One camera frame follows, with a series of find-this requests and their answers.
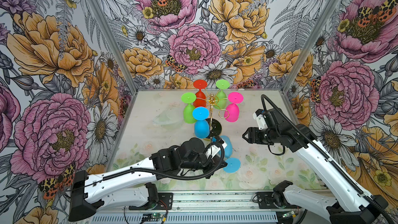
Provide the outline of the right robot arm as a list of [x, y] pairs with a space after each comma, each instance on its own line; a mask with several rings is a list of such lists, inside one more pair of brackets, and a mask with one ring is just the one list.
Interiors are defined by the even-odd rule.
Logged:
[[303, 124], [294, 124], [266, 95], [261, 95], [262, 109], [254, 113], [257, 127], [242, 135], [249, 144], [283, 149], [296, 153], [331, 191], [332, 197], [304, 190], [284, 180], [273, 189], [277, 207], [296, 205], [313, 212], [332, 224], [372, 224], [379, 216], [394, 221], [387, 213], [388, 202], [373, 195], [356, 182], [322, 146], [317, 136]]

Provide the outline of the pink wine glass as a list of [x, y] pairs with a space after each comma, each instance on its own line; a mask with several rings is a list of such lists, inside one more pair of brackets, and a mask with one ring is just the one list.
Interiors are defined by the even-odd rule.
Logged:
[[239, 92], [232, 92], [228, 95], [230, 104], [226, 107], [224, 117], [228, 122], [237, 122], [240, 114], [239, 104], [242, 103], [244, 97]]

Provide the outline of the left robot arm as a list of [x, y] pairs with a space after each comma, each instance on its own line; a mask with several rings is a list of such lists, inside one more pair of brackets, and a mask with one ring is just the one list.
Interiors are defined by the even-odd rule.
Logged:
[[70, 189], [70, 222], [93, 216], [98, 209], [111, 205], [133, 205], [148, 208], [158, 200], [154, 182], [169, 178], [195, 181], [209, 179], [227, 166], [224, 160], [228, 143], [217, 136], [215, 142], [204, 145], [191, 138], [180, 146], [171, 146], [153, 153], [144, 160], [102, 174], [79, 171]]

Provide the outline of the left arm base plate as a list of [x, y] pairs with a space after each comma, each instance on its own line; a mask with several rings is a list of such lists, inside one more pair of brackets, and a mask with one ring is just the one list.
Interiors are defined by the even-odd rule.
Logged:
[[144, 210], [171, 210], [173, 206], [173, 193], [158, 193], [157, 200], [150, 200], [143, 206], [136, 207], [130, 205], [130, 211], [144, 211]]

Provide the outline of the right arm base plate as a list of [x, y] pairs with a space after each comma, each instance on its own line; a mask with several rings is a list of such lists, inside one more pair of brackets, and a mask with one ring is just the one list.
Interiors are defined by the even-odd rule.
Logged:
[[257, 192], [252, 202], [257, 203], [259, 209], [301, 209], [297, 205], [287, 203], [286, 199], [277, 192]]

